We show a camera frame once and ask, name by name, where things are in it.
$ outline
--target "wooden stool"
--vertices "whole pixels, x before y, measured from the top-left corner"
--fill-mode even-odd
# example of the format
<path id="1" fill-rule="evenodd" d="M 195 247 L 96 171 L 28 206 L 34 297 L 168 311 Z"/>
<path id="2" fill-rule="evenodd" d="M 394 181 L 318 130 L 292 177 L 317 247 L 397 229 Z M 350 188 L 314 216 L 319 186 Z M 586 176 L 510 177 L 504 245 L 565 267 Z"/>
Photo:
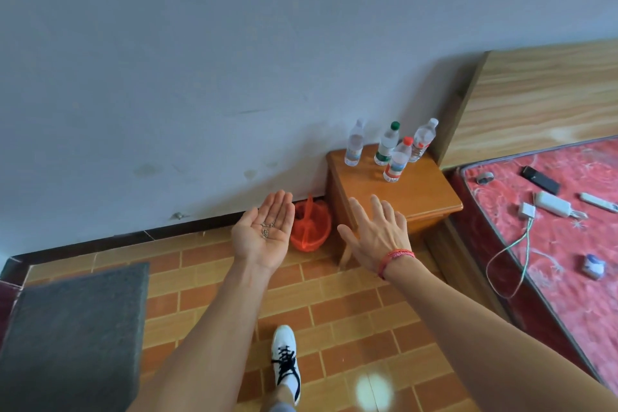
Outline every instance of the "wooden stool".
<path id="1" fill-rule="evenodd" d="M 385 166 L 378 166 L 373 156 L 378 145 L 366 145 L 356 166 L 344 163 L 345 150 L 334 150 L 326 155 L 328 176 L 326 178 L 326 202 L 333 223 L 348 225 L 355 233 L 358 225 L 348 199 L 355 197 L 371 218 L 370 197 L 375 194 L 380 200 L 389 201 L 396 212 L 401 212 L 408 221 L 408 232 L 418 233 L 464 206 L 433 159 L 425 154 L 416 163 L 406 166 L 396 183 L 382 177 Z M 339 267 L 344 268 L 351 256 L 347 245 Z"/>

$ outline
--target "black phone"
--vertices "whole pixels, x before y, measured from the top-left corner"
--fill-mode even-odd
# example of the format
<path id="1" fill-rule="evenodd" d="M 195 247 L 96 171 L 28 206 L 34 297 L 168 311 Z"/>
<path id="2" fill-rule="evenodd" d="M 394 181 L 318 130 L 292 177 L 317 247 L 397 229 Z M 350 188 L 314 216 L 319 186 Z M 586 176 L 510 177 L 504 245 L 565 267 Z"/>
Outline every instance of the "black phone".
<path id="1" fill-rule="evenodd" d="M 558 190 L 560 190 L 560 184 L 530 166 L 524 166 L 521 169 L 521 175 L 531 183 L 536 184 L 542 190 L 545 190 L 554 196 L 558 193 Z"/>

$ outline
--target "white remote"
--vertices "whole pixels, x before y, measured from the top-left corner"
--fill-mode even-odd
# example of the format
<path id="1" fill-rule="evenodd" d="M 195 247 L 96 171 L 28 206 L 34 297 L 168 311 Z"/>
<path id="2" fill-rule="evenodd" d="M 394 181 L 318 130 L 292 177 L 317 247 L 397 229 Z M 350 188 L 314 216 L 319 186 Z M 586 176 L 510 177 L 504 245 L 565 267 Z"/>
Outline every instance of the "white remote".
<path id="1" fill-rule="evenodd" d="M 580 200 L 587 202 L 589 204 L 592 205 L 596 205 L 597 207 L 600 207 L 606 211 L 610 211 L 610 212 L 614 212 L 614 213 L 618 213 L 618 205 L 614 204 L 613 202 L 607 202 L 604 201 L 603 199 L 600 199 L 598 197 L 594 197 L 591 194 L 587 194 L 585 192 L 581 192 L 580 193 Z"/>

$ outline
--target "red mattress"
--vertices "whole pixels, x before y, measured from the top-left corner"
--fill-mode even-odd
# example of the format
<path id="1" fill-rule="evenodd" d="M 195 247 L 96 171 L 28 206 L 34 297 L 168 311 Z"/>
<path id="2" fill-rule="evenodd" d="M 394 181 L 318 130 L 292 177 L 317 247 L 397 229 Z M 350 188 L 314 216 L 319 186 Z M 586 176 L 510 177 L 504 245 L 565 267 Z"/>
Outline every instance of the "red mattress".
<path id="1" fill-rule="evenodd" d="M 501 301 L 515 325 L 618 394 L 618 213 L 577 198 L 587 192 L 618 202 L 618 138 L 492 160 L 454 173 L 451 184 L 464 210 L 452 219 L 483 271 L 495 253 L 522 236 L 526 223 L 517 217 L 519 204 L 532 203 L 533 193 L 540 191 L 519 175 L 522 166 L 559 182 L 558 197 L 589 218 L 577 221 L 537 209 L 526 281 L 512 299 Z M 484 172 L 495 179 L 483 186 L 475 177 Z M 581 273 L 586 254 L 606 261 L 602 279 Z M 522 242 L 490 265 L 491 282 L 502 294 L 513 293 L 524 260 Z"/>

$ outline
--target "white sneaker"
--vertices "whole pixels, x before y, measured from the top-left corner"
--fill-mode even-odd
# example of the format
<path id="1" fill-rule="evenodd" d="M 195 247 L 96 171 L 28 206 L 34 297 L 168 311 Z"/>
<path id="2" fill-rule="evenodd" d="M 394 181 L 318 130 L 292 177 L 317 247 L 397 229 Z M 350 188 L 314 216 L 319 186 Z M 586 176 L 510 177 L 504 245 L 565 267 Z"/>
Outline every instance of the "white sneaker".
<path id="1" fill-rule="evenodd" d="M 274 332 L 271 354 L 277 386 L 285 384 L 289 387 L 294 405 L 297 405 L 300 400 L 300 372 L 296 363 L 296 338 L 291 327 L 279 326 Z"/>

